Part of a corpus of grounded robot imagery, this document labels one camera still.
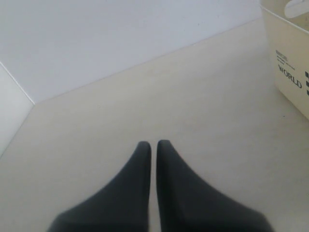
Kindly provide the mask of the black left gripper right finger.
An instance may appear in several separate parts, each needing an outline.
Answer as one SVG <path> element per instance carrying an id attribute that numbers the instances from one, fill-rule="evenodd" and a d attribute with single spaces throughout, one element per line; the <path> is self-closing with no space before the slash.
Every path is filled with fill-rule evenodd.
<path id="1" fill-rule="evenodd" d="M 222 194 L 181 158 L 169 140 L 156 155 L 156 191 L 163 232 L 270 232 L 266 217 Z"/>

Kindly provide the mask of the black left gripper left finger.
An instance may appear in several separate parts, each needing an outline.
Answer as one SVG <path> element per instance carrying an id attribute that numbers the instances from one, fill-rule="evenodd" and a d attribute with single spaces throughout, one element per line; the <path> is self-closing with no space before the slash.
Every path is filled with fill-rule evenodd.
<path id="1" fill-rule="evenodd" d="M 147 232 L 151 146 L 142 141 L 121 171 L 100 191 L 59 214 L 50 232 Z"/>

